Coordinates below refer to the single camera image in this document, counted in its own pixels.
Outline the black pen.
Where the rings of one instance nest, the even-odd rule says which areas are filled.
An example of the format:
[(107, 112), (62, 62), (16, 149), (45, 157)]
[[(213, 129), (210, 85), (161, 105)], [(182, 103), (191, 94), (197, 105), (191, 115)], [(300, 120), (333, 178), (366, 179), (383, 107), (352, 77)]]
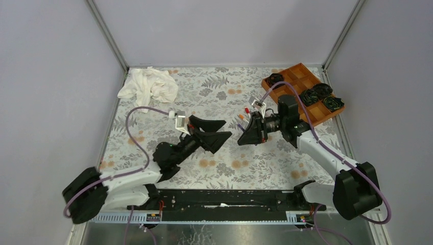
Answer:
[(237, 126), (238, 126), (238, 128), (239, 128), (242, 132), (245, 132), (245, 129), (242, 127), (241, 124), (237, 124)]

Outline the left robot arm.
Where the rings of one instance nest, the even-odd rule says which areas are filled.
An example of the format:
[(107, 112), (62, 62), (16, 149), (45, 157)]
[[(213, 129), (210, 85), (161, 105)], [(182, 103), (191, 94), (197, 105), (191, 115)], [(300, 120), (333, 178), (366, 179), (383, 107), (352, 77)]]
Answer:
[(147, 210), (158, 205), (156, 183), (172, 178), (179, 165), (197, 149), (216, 153), (232, 136), (221, 131), (225, 120), (204, 120), (183, 112), (169, 113), (175, 128), (181, 132), (177, 144), (159, 143), (144, 166), (135, 166), (110, 173), (96, 167), (83, 170), (62, 191), (66, 202), (63, 215), (74, 224), (85, 223), (101, 210), (127, 206), (143, 206)]

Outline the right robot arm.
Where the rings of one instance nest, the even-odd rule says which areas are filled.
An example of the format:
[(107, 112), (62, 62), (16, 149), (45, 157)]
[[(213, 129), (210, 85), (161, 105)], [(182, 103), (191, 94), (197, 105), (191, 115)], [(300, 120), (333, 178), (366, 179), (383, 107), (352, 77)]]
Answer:
[(278, 112), (270, 116), (266, 116), (264, 102), (254, 97), (249, 102), (253, 110), (238, 145), (262, 144), (269, 134), (280, 132), (284, 140), (309, 155), (334, 180), (333, 184), (310, 180), (295, 186), (293, 204), (297, 209), (321, 204), (335, 208), (343, 218), (351, 220), (383, 203), (374, 166), (369, 162), (358, 163), (320, 140), (314, 128), (301, 119), (294, 96), (280, 96)]

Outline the floral patterned mat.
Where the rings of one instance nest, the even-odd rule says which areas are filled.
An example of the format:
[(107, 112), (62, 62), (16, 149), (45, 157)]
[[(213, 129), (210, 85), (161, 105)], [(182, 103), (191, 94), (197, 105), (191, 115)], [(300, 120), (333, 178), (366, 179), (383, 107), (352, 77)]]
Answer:
[(307, 180), (331, 184), (332, 177), (310, 156), (287, 143), (280, 133), (257, 146), (239, 146), (250, 97), (264, 95), (263, 78), (277, 68), (176, 67), (168, 72), (179, 86), (171, 104), (150, 102), (153, 111), (135, 110), (135, 98), (120, 99), (100, 169), (143, 166), (160, 142), (177, 143), (180, 133), (164, 113), (184, 111), (202, 119), (226, 121), (232, 136), (215, 154), (196, 150), (180, 164), (180, 171), (158, 188), (180, 189), (292, 189)]

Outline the white crumpled cloth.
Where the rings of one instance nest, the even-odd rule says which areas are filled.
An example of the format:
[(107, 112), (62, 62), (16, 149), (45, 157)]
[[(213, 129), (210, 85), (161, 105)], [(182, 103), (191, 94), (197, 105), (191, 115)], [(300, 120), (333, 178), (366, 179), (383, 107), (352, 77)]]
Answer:
[(152, 67), (131, 68), (117, 94), (119, 99), (135, 98), (135, 107), (148, 106), (151, 100), (173, 103), (179, 87), (168, 71)]

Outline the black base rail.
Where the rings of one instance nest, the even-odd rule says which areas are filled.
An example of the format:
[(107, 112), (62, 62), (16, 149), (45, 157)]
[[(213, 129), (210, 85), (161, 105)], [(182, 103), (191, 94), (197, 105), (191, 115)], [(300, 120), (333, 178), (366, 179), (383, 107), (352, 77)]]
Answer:
[(315, 205), (291, 190), (160, 189), (137, 211), (156, 211), (164, 222), (279, 222), (287, 212), (310, 215)]

